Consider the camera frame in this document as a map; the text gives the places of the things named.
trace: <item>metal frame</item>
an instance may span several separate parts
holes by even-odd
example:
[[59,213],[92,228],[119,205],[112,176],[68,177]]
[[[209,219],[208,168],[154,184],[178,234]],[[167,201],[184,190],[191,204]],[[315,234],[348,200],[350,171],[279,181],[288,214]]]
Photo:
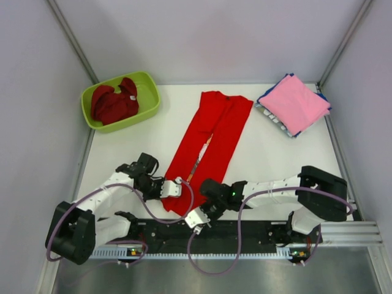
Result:
[[[46,0],[50,10],[57,19],[61,29],[64,31],[65,36],[69,40],[75,54],[78,56],[83,68],[91,79],[92,83],[98,83],[99,80],[94,73],[87,57],[85,56],[81,46],[78,43],[77,38],[74,36],[72,30],[70,29],[64,15],[61,12],[56,0]],[[332,71],[336,67],[337,62],[340,60],[344,50],[351,41],[354,33],[358,30],[360,24],[363,22],[364,18],[370,11],[370,8],[374,0],[364,0],[360,11],[355,17],[353,23],[349,27],[349,30],[345,34],[342,42],[338,46],[336,52],[334,53],[331,61],[328,63],[320,82],[317,83],[318,90],[325,84]],[[336,136],[335,128],[333,126],[332,120],[327,117],[326,124],[330,133],[333,148],[336,154],[336,159],[339,164],[339,168],[342,176],[348,182],[348,198],[349,202],[355,206],[358,204],[358,199],[355,197],[355,191],[352,182],[347,171],[347,165],[344,160],[344,155],[339,146],[339,142]],[[86,161],[88,158],[91,143],[94,137],[94,132],[90,131],[84,155],[81,158],[80,169],[75,177],[75,189],[73,190],[73,198],[77,196],[83,172],[86,166]],[[371,259],[372,265],[374,267],[374,272],[379,282],[380,288],[383,294],[392,294],[392,270],[390,266],[390,261],[386,253],[385,247],[383,246],[383,241],[380,236],[380,231],[376,222],[343,222],[343,223],[324,223],[322,225],[323,239],[324,242],[320,246],[333,246],[333,247],[352,247],[361,246],[367,247],[369,250],[369,258]],[[45,260],[43,265],[38,286],[36,288],[36,293],[47,294],[51,293],[56,273],[58,270],[58,263],[49,263]]]
[[321,76],[321,79],[318,83],[320,85],[320,87],[322,87],[325,84],[325,82],[327,81],[327,79],[330,77],[332,71],[336,67],[337,62],[340,60],[344,50],[347,48],[347,45],[352,40],[352,37],[354,36],[355,32],[360,27],[360,24],[362,23],[362,21],[368,15],[368,13],[372,7],[373,2],[374,2],[374,0],[364,0],[363,1],[360,10],[358,11],[352,24],[350,25],[348,31],[345,33],[342,42],[339,44],[338,48],[336,49],[334,55],[331,58],[331,61],[328,63],[323,75]]
[[[127,248],[136,247],[131,244],[128,246],[104,246],[94,250],[90,259],[122,259],[132,260],[138,259],[138,256],[127,256]],[[198,260],[233,260],[236,254],[191,254],[192,259]],[[143,259],[150,260],[187,260],[188,255],[184,253],[158,253],[146,254]],[[290,255],[290,248],[276,248],[276,253],[254,253],[254,254],[241,254],[239,259],[246,260],[267,260],[267,259],[292,259]]]

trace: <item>white table surface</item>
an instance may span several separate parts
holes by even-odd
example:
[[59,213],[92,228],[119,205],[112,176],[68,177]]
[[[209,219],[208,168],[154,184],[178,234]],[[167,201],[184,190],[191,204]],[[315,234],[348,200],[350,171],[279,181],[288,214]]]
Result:
[[[159,161],[156,176],[163,176],[195,114],[203,91],[221,91],[226,95],[242,95],[256,101],[270,84],[262,85],[163,85],[158,86],[162,103],[156,116],[134,126],[110,134],[95,132],[80,186],[78,198],[99,187],[123,163],[136,161],[140,153],[148,153]],[[308,85],[315,91],[315,85]],[[271,181],[298,174],[303,165],[313,165],[340,176],[336,156],[324,119],[298,138],[289,138],[283,131],[252,109],[243,129],[224,182]],[[151,211],[161,218],[178,215],[166,212],[160,201],[147,202]],[[297,205],[268,205],[250,209],[243,219],[287,220]],[[139,199],[129,194],[117,202],[107,215],[128,211],[138,218],[150,218]],[[236,219],[237,213],[227,211],[221,219]]]

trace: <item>dark red cloth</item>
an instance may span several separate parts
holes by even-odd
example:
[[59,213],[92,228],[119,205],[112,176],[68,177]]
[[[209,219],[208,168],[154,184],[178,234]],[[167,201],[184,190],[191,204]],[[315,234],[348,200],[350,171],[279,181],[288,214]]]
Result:
[[[175,179],[177,176],[187,179],[203,145],[213,135],[190,179],[189,184],[195,194],[192,209],[205,202],[205,197],[199,192],[205,179],[222,182],[252,105],[253,102],[243,96],[229,97],[218,91],[202,93],[199,109],[165,175],[167,179]],[[183,185],[180,197],[168,197],[162,199],[162,203],[167,211],[172,210],[183,216],[190,204],[190,192]]]
[[123,78],[118,85],[121,93],[111,86],[100,85],[92,94],[91,117],[105,126],[137,114],[137,88],[130,78]]

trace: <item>green basket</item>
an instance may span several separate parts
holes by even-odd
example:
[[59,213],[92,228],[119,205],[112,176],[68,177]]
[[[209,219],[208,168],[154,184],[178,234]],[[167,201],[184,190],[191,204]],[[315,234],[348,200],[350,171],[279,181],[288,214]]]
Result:
[[[106,126],[104,126],[100,121],[93,120],[91,117],[91,99],[94,90],[99,85],[109,85],[114,87],[115,92],[120,92],[118,85],[125,77],[132,79],[136,84],[137,101],[139,103],[138,113],[130,118],[126,118],[122,121],[117,121]],[[157,86],[151,76],[146,72],[132,72],[127,75],[112,78],[111,80],[103,81],[87,88],[81,95],[81,109],[83,110],[83,115],[85,116],[87,124],[90,128],[102,133],[114,132],[151,118],[158,112],[159,105],[160,95]]]

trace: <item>red pants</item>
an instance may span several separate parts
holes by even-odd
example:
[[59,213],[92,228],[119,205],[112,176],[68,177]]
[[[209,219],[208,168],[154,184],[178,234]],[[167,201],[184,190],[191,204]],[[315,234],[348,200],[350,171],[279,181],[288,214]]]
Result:
[[[195,194],[192,209],[205,202],[205,197],[199,193],[205,179],[222,182],[252,105],[253,102],[243,96],[229,97],[219,91],[202,93],[199,109],[165,175],[167,179],[177,176],[187,179],[203,145],[212,136],[189,183]],[[162,199],[162,203],[167,211],[183,216],[190,204],[190,192],[183,186],[179,198],[168,197]]]

